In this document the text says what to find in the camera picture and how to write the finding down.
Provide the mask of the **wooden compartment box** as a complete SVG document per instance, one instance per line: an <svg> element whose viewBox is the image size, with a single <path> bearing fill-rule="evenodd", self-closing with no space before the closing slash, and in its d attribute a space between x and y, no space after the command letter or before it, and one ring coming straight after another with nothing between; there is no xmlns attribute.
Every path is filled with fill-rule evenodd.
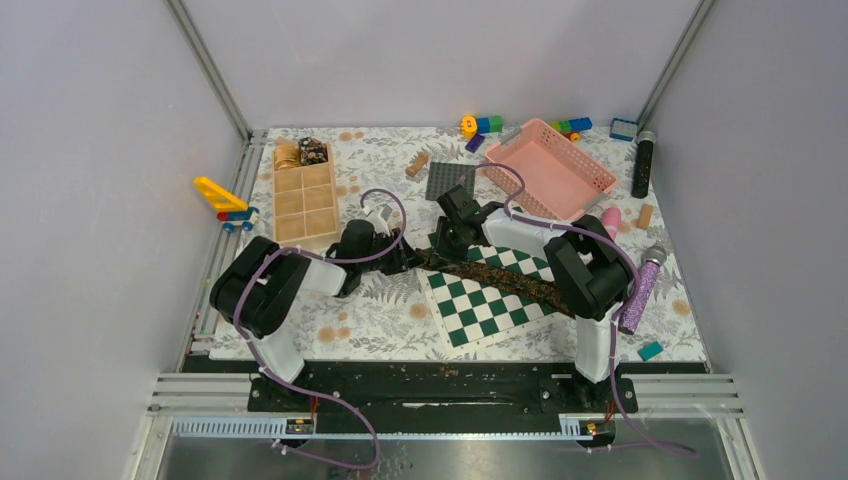
<svg viewBox="0 0 848 480"><path fill-rule="evenodd" d="M275 171L272 156L272 233L283 246L323 249L339 240L341 226L332 148L327 163ZM276 145L297 145L285 138Z"/></svg>

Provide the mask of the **black key-patterned necktie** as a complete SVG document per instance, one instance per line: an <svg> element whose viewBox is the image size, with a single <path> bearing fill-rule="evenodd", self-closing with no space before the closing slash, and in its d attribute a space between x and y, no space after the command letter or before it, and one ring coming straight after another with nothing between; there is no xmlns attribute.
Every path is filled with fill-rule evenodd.
<svg viewBox="0 0 848 480"><path fill-rule="evenodd" d="M463 280L471 280L483 286L494 287L506 294L517 295L533 303L551 307L554 311L567 317L574 317L573 312L562 300L553 281L470 260L451 263L441 257L434 256L431 248L415 248L414 251L423 260L420 267L424 270L440 272Z"/></svg>

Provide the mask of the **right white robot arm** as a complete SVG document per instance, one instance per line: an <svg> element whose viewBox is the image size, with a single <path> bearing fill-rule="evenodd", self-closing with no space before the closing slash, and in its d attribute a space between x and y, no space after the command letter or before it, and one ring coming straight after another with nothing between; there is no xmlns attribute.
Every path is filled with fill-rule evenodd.
<svg viewBox="0 0 848 480"><path fill-rule="evenodd" d="M499 202L484 206L458 185L437 199L436 240L428 263L457 268L475 246L516 250L544 260L567 311L577 321L573 386L575 402L597 412L613 398L607 379L615 368L613 309L622 307L636 268L600 220L585 215L574 224L529 216Z"/></svg>

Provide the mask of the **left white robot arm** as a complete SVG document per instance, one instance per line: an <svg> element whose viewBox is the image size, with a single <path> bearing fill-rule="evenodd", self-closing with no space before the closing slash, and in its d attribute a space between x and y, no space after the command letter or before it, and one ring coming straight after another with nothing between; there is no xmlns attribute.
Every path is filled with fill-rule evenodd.
<svg viewBox="0 0 848 480"><path fill-rule="evenodd" d="M236 328L257 364L276 376L272 398L288 411L309 401L310 385L299 377L305 360L282 331L295 304L310 294L345 298L362 277L407 272L425 263L399 229L380 230L369 220L350 221L322 257L256 237L213 284L210 306Z"/></svg>

